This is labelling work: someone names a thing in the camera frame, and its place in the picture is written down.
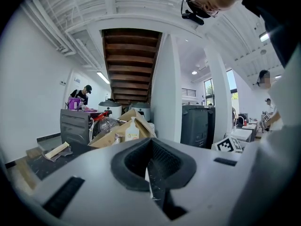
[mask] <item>black cap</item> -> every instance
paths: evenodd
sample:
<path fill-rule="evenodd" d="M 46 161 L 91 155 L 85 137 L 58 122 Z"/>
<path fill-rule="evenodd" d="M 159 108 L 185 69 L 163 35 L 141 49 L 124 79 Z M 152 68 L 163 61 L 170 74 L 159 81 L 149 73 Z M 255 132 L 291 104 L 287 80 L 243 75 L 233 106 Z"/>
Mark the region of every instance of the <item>black cap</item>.
<path fill-rule="evenodd" d="M 88 93 L 91 94 L 91 91 L 92 91 L 91 85 L 86 85 L 85 88 L 88 91 Z"/>

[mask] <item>black vent slot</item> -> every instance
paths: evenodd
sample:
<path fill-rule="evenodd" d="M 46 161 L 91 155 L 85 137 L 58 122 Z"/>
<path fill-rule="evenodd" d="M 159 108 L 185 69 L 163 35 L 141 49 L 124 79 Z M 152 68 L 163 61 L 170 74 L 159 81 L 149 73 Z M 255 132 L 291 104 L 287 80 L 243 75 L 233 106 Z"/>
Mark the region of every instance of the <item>black vent slot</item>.
<path fill-rule="evenodd" d="M 49 200 L 43 208 L 59 218 L 85 180 L 71 177 Z"/>
<path fill-rule="evenodd" d="M 214 161 L 221 163 L 221 164 L 228 165 L 228 166 L 232 166 L 232 167 L 235 167 L 235 165 L 237 163 L 237 161 L 232 161 L 232 160 L 228 160 L 228 159 L 224 159 L 224 158 L 220 158 L 220 157 L 215 158 Z"/>

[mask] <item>white table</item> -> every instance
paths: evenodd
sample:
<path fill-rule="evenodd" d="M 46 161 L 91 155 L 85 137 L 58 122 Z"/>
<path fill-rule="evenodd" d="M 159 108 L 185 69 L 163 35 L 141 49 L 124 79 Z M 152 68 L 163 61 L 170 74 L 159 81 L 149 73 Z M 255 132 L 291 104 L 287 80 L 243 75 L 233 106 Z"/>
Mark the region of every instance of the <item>white table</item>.
<path fill-rule="evenodd" d="M 231 136 L 235 137 L 237 140 L 250 142 L 251 140 L 251 129 L 234 129 L 231 132 Z"/>
<path fill-rule="evenodd" d="M 242 129 L 250 129 L 254 130 L 256 128 L 257 124 L 248 124 L 246 126 L 243 126 Z"/>

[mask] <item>ceiling light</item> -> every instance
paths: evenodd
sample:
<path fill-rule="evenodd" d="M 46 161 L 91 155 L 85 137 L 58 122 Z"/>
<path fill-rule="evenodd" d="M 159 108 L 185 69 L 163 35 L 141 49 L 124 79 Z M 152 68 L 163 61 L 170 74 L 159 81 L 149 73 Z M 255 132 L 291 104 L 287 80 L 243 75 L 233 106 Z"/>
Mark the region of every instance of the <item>ceiling light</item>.
<path fill-rule="evenodd" d="M 106 82 L 107 84 L 110 83 L 110 82 L 107 80 L 107 78 L 103 75 L 103 73 L 97 72 L 97 74 L 104 80 L 104 82 Z"/>
<path fill-rule="evenodd" d="M 264 42 L 265 40 L 267 40 L 269 38 L 269 35 L 267 32 L 262 33 L 261 35 L 259 35 L 260 41 Z"/>

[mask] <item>wooden stair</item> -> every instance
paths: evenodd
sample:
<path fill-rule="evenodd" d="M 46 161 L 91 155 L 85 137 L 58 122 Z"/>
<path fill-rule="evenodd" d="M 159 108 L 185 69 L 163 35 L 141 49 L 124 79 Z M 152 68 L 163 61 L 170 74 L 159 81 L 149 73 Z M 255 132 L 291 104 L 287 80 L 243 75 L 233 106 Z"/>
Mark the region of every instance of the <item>wooden stair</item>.
<path fill-rule="evenodd" d="M 125 28 L 107 29 L 102 33 L 111 97 L 123 105 L 150 102 L 162 33 Z"/>

